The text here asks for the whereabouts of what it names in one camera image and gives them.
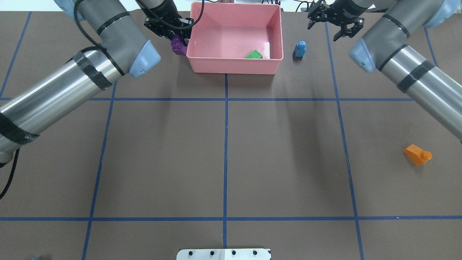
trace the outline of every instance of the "green block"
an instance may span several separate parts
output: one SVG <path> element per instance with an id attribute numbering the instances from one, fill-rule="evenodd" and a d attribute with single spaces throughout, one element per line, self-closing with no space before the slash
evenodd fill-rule
<path id="1" fill-rule="evenodd" d="M 262 59 L 263 55 L 260 52 L 258 52 L 257 50 L 254 50 L 245 58 L 246 59 Z"/>

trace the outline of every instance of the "orange toy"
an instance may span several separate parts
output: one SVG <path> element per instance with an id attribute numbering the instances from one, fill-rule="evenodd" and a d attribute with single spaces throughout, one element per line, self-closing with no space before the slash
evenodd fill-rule
<path id="1" fill-rule="evenodd" d="M 416 165 L 422 165 L 428 160 L 430 160 L 433 156 L 432 153 L 429 151 L 424 151 L 422 148 L 416 145 L 409 145 L 403 152 L 411 159 L 411 161 Z"/>

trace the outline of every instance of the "white metal plate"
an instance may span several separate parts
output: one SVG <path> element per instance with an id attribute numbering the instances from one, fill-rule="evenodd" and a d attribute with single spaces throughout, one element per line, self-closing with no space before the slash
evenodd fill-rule
<path id="1" fill-rule="evenodd" d="M 176 260 L 271 260 L 271 249 L 183 249 Z"/>

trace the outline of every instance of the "table surface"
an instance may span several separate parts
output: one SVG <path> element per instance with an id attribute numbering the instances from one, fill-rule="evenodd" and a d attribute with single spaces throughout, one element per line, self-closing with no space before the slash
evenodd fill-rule
<path id="1" fill-rule="evenodd" d="M 361 34 L 380 16 L 365 14 Z M 282 23 L 276 75 L 196 74 L 141 26 L 162 62 L 21 149 L 0 203 L 0 259 L 173 260 L 223 247 L 270 248 L 274 260 L 459 259 L 459 140 L 349 59 L 359 36 L 334 43 L 337 28 L 307 31 L 303 13 Z M 408 43 L 462 82 L 461 27 L 454 15 Z M 300 40 L 307 53 L 294 61 Z M 90 43 L 61 12 L 2 12 L 0 45 L 5 104 Z M 413 166 L 402 152 L 412 143 L 433 159 Z"/>

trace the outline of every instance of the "pink container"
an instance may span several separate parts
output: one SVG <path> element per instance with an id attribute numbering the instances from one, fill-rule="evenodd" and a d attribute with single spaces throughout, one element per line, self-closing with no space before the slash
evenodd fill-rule
<path id="1" fill-rule="evenodd" d="M 191 5 L 194 20 L 201 5 Z M 245 58 L 254 50 L 263 59 Z M 186 56 L 194 72 L 275 74 L 284 57 L 280 6 L 206 3 Z"/>

